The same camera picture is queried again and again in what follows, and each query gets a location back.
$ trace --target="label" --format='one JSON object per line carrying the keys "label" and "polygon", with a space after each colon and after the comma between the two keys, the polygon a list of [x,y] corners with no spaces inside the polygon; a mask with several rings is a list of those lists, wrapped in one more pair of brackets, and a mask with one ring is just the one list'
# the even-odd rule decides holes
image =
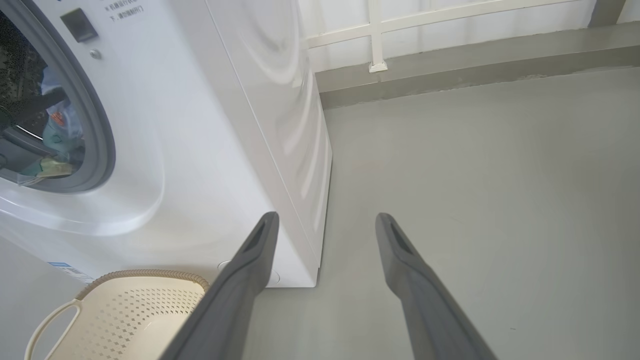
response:
{"label": "label", "polygon": [[140,0],[111,0],[110,3],[102,7],[112,22],[118,22],[144,13],[145,9],[140,3]]}
{"label": "label", "polygon": [[59,268],[60,270],[64,271],[67,275],[71,275],[71,277],[73,277],[74,279],[78,279],[87,285],[91,284],[94,280],[93,277],[86,275],[85,273],[81,272],[80,270],[74,268],[73,266],[67,263],[49,263],[49,264],[55,266],[56,268]]}

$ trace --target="blue and white sticker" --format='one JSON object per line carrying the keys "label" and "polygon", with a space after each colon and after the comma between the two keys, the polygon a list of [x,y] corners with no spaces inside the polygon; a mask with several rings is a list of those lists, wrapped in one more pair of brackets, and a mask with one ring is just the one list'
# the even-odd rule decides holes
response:
{"label": "blue and white sticker", "polygon": [[93,277],[90,277],[89,275],[83,273],[82,271],[74,268],[73,266],[67,263],[49,263],[49,264],[55,266],[56,268],[59,268],[60,270],[64,271],[65,274],[70,275],[74,279],[78,279],[85,284],[91,284],[94,280]]}

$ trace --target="orange print on cloth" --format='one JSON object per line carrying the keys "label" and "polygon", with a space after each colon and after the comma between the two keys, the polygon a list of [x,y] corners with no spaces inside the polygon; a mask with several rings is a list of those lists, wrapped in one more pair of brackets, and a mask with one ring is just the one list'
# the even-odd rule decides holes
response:
{"label": "orange print on cloth", "polygon": [[56,124],[60,126],[65,125],[65,118],[62,117],[62,114],[60,113],[60,111],[56,111],[53,114],[51,114],[51,118],[53,119],[53,121],[56,122]]}

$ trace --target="white washing machine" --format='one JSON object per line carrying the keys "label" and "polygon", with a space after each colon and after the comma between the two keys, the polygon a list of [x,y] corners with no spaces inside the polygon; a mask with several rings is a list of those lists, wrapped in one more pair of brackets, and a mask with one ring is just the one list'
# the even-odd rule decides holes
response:
{"label": "white washing machine", "polygon": [[[132,268],[212,280],[276,210],[269,285],[316,285],[332,150],[295,0],[9,0],[0,10],[32,46],[18,70],[27,79],[0,108],[1,236],[84,281]],[[47,71],[63,101],[45,91]],[[47,143],[59,135],[48,128],[74,121],[81,135],[62,141],[72,151]],[[34,163],[40,172],[24,170]]]}

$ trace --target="basket handle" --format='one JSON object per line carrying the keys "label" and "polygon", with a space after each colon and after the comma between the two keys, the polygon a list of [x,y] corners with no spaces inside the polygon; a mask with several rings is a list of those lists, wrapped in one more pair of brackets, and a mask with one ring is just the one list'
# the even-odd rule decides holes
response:
{"label": "basket handle", "polygon": [[38,327],[36,328],[36,331],[34,331],[33,335],[31,335],[31,339],[29,339],[29,343],[27,344],[27,349],[24,352],[24,360],[31,360],[31,357],[33,357],[33,350],[36,347],[36,343],[38,342],[38,339],[40,338],[40,335],[42,335],[44,330],[47,328],[47,326],[49,326],[49,324],[53,321],[53,319],[58,317],[58,315],[62,314],[68,308],[75,307],[77,309],[76,315],[74,315],[74,318],[71,319],[71,322],[69,323],[69,325],[65,329],[65,332],[62,334],[62,336],[60,336],[60,339],[58,339],[58,341],[53,346],[53,348],[51,349],[49,354],[47,354],[47,357],[45,357],[45,360],[48,359],[51,356],[51,354],[53,354],[53,352],[57,349],[58,345],[60,345],[60,342],[62,341],[62,339],[65,338],[65,336],[69,332],[69,329],[71,329],[71,326],[74,324],[74,322],[76,322],[76,319],[77,319],[78,315],[80,315],[80,310],[81,310],[80,304],[81,303],[82,302],[80,300],[73,299],[70,302],[67,302],[66,304],[64,304],[64,305],[60,306],[59,308],[55,309],[44,320],[42,320],[40,325],[38,325]]}

